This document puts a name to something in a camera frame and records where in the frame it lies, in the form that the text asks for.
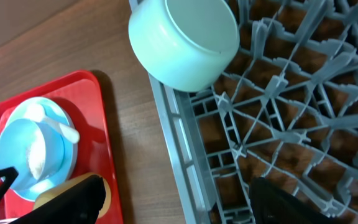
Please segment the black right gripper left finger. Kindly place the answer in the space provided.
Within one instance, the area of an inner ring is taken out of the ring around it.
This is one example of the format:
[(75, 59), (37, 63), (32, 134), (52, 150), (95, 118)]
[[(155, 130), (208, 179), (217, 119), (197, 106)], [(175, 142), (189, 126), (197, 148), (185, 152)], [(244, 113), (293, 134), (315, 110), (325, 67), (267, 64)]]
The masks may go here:
[(102, 178), (92, 175), (12, 224), (95, 223), (104, 198)]

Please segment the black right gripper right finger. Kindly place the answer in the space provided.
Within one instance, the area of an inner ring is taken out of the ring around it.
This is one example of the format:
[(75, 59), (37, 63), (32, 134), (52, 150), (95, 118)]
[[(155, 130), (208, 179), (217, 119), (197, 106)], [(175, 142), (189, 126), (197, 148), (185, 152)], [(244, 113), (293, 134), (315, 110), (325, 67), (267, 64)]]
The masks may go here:
[(256, 224), (332, 224), (335, 222), (263, 177), (252, 179), (249, 198)]

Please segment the mint green bowl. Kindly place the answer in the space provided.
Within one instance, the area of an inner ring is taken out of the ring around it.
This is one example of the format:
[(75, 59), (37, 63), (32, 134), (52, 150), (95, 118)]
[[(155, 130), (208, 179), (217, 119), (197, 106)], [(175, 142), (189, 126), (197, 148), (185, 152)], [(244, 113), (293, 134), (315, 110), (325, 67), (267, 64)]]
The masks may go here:
[(240, 42), (236, 18), (224, 0), (144, 0), (132, 11), (128, 33), (147, 72), (186, 92), (211, 86)]

